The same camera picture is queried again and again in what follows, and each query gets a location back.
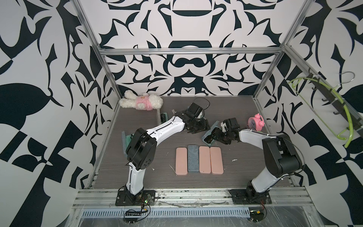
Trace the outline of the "mint case with white sunglasses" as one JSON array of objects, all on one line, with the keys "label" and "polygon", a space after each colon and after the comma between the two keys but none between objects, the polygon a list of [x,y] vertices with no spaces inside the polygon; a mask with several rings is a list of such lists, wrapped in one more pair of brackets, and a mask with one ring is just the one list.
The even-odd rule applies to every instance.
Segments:
[{"label": "mint case with white sunglasses", "polygon": [[188,155],[188,172],[189,173],[198,173],[199,172],[199,146],[198,145],[188,145],[187,155]]}]

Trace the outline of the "pink case with red glasses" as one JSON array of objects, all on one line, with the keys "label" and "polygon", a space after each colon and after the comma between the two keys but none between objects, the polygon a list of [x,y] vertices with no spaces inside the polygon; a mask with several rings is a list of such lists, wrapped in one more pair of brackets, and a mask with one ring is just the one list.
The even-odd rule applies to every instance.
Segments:
[{"label": "pink case with red glasses", "polygon": [[186,148],[176,149],[175,172],[177,176],[188,175],[188,151]]}]

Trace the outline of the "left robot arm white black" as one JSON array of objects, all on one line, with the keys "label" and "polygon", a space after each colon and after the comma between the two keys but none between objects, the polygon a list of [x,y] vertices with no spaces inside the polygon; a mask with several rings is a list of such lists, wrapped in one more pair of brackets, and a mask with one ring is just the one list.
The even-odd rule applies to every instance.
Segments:
[{"label": "left robot arm white black", "polygon": [[209,129],[206,118],[195,117],[187,111],[177,112],[170,120],[157,127],[137,129],[126,148],[126,166],[129,167],[129,173],[124,190],[132,196],[143,191],[145,171],[155,158],[157,146],[163,141],[182,131],[196,134]]}]

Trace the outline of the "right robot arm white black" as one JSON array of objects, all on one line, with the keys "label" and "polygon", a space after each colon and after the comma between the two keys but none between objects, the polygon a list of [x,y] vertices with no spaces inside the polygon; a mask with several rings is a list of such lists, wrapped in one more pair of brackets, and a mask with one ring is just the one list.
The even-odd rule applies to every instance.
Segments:
[{"label": "right robot arm white black", "polygon": [[286,135],[270,135],[252,129],[221,129],[216,127],[206,136],[204,141],[207,143],[218,141],[225,145],[237,141],[263,150],[265,168],[249,182],[246,188],[247,197],[263,195],[279,180],[303,169],[302,158]]}]

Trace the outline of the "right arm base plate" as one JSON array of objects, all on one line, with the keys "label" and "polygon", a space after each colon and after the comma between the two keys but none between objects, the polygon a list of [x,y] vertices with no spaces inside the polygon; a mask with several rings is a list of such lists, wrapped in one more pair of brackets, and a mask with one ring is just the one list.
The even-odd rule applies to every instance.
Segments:
[{"label": "right arm base plate", "polygon": [[231,189],[229,193],[233,203],[238,205],[265,205],[272,203],[269,190],[263,193],[257,193],[252,185],[248,185],[245,189]]}]

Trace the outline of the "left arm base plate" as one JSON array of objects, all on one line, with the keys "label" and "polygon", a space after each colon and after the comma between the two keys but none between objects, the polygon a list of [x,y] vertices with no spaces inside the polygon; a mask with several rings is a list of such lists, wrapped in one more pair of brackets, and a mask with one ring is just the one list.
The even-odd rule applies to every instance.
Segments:
[{"label": "left arm base plate", "polygon": [[155,190],[142,189],[136,195],[133,195],[125,186],[117,192],[115,206],[138,206],[145,203],[152,204],[155,201]]}]

